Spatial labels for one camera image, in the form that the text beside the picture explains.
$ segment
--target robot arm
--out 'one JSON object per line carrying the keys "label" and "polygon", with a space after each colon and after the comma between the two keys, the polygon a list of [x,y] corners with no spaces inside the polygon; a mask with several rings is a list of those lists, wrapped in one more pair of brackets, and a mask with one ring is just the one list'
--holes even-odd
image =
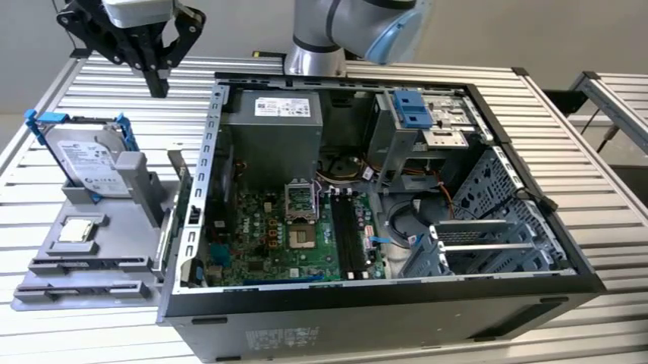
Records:
{"label": "robot arm", "polygon": [[[164,47],[161,31],[174,17],[177,38]],[[165,97],[169,68],[184,58],[204,26],[204,14],[174,0],[70,0],[57,23],[114,64],[140,74],[152,97]]]}
{"label": "robot arm", "polygon": [[[203,32],[204,14],[178,0],[65,0],[57,23],[112,63],[126,62],[152,97],[165,97],[176,67]],[[367,61],[398,61],[422,15],[415,0],[295,0],[292,47],[285,74],[343,77],[345,48]],[[161,31],[174,17],[177,38],[164,47]]]}

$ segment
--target wire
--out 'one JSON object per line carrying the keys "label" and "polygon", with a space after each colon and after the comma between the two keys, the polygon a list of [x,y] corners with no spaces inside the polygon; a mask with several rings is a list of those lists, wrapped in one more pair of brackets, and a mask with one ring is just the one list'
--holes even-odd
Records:
{"label": "wire", "polygon": [[400,202],[395,203],[390,207],[388,211],[386,212],[386,221],[387,221],[388,230],[395,234],[396,237],[399,237],[403,240],[407,240],[407,235],[400,230],[398,230],[398,228],[395,227],[395,216],[398,216],[399,214],[402,214],[404,212],[404,210],[408,209],[408,204],[410,203],[411,202],[408,200],[407,201],[400,201]]}
{"label": "wire", "polygon": [[447,200],[447,211],[448,211],[448,218],[454,219],[454,204],[452,204],[452,197],[448,195],[447,189],[444,188],[443,181],[440,180],[440,176],[438,172],[430,169],[432,176],[436,178],[438,182],[438,189],[443,193],[444,199]]}
{"label": "wire", "polygon": [[438,188],[440,189],[440,192],[444,195],[444,198],[447,199],[447,210],[448,210],[448,218],[454,219],[454,204],[452,204],[452,198],[448,195],[447,189],[444,188],[442,182],[438,185]]}
{"label": "wire", "polygon": [[459,210],[462,210],[462,211],[464,211],[464,212],[467,212],[472,218],[476,218],[476,215],[475,215],[475,214],[472,214],[472,213],[470,212],[470,210],[468,210],[468,209],[466,209],[466,208],[460,207],[460,206],[459,206],[459,205],[456,205],[455,203],[452,203],[452,207],[454,207],[454,208],[456,208],[456,209],[459,209]]}
{"label": "wire", "polygon": [[376,243],[376,244],[391,244],[391,245],[396,246],[400,249],[410,250],[410,247],[408,246],[403,246],[403,245],[398,244],[396,242],[394,242],[392,240],[388,240],[388,243],[382,243],[379,241],[372,241],[371,243]]}
{"label": "wire", "polygon": [[603,150],[605,144],[607,144],[607,140],[603,139],[602,142],[599,142],[598,148],[595,148],[595,152],[599,153],[601,150]]}
{"label": "wire", "polygon": [[[418,193],[414,194],[414,196],[411,197],[410,199],[410,209],[411,209],[411,214],[414,215],[414,218],[416,219],[416,221],[423,225],[423,226],[428,226],[431,225],[432,223],[427,220],[424,220],[422,217],[420,217],[420,206],[423,205],[423,200],[426,197],[431,197],[434,196],[432,194],[432,191],[428,190],[428,191],[420,191]],[[419,206],[418,208],[414,206],[414,201],[419,200]]]}
{"label": "wire", "polygon": [[335,180],[332,178],[325,177],[321,172],[316,171],[316,177],[321,180],[328,182],[329,184],[351,184],[352,182],[358,182],[356,180]]}
{"label": "wire", "polygon": [[598,108],[598,109],[595,109],[595,112],[591,114],[591,117],[589,118],[587,123],[586,123],[586,124],[585,124],[585,126],[582,127],[583,129],[579,131],[579,135],[583,135],[583,134],[585,134],[585,130],[589,128],[589,124],[590,124],[590,123],[591,123],[591,121],[594,120],[594,117],[597,116],[598,111],[599,111],[599,108]]}
{"label": "wire", "polygon": [[507,202],[517,198],[517,193],[523,190],[525,188],[523,187],[519,187],[518,189],[515,189],[513,191],[513,193],[510,195],[507,195],[507,197],[504,199],[502,199],[498,203],[495,203],[495,205],[492,207],[490,207],[478,217],[476,217],[476,220],[480,220],[482,218],[484,218],[486,216],[488,216],[490,214],[492,214],[494,212],[496,212],[506,204]]}
{"label": "wire", "polygon": [[[378,167],[376,165],[370,164],[363,155],[360,156],[360,160],[363,162],[362,167],[368,166],[374,171],[376,171],[379,173],[379,171],[382,170],[382,166]],[[408,174],[415,174],[415,175],[423,175],[424,174],[424,171],[420,171],[420,170],[414,169],[414,168],[403,168],[403,172],[407,172]]]}
{"label": "wire", "polygon": [[[58,7],[56,6],[56,2],[54,2],[54,0],[52,0],[52,7],[53,7],[53,11],[56,12],[56,14],[58,14]],[[69,31],[68,31],[66,29],[65,29],[64,31],[65,31],[65,32],[66,32],[66,34],[68,34],[69,42],[72,42],[72,47],[73,47],[74,49],[77,49],[77,48],[78,48],[78,47],[77,47],[77,43],[73,41],[72,34],[69,34]]]}

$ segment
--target label sticker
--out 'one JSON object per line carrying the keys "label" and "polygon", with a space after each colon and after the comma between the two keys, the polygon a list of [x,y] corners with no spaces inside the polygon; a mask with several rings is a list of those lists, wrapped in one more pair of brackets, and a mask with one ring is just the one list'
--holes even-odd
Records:
{"label": "label sticker", "polygon": [[311,117],[307,99],[280,99],[259,97],[253,103],[253,116]]}
{"label": "label sticker", "polygon": [[319,335],[319,326],[305,328],[275,328],[245,331],[247,345],[251,350],[289,349],[311,347]]}
{"label": "label sticker", "polygon": [[128,195],[128,188],[114,170],[110,151],[93,142],[61,140],[58,148],[82,186],[104,196]]}
{"label": "label sticker", "polygon": [[374,169],[371,167],[366,167],[364,171],[362,172],[362,178],[366,180],[371,180],[372,176],[374,176]]}

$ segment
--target green circuit board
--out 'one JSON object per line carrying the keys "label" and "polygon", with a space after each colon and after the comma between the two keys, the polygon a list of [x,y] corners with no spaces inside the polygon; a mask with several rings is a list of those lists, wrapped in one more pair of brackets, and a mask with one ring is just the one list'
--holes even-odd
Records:
{"label": "green circuit board", "polygon": [[[236,196],[236,229],[228,244],[211,243],[212,260],[207,263],[207,282],[211,286],[241,286],[268,283],[339,281],[336,243],[331,220],[328,194],[317,196],[319,219],[305,229],[313,230],[313,244],[295,249],[289,233],[295,226],[284,219],[283,192],[239,193]],[[360,226],[372,226],[366,196],[355,198]],[[364,231],[358,228],[358,244]],[[382,260],[367,266],[371,278],[383,278]]]}

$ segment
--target power supply label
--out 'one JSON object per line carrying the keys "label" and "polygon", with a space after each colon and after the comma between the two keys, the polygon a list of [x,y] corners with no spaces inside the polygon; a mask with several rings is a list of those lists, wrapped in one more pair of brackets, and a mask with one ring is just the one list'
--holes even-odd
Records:
{"label": "power supply label", "polygon": [[308,118],[311,117],[311,106],[307,99],[259,97],[253,103],[253,116]]}

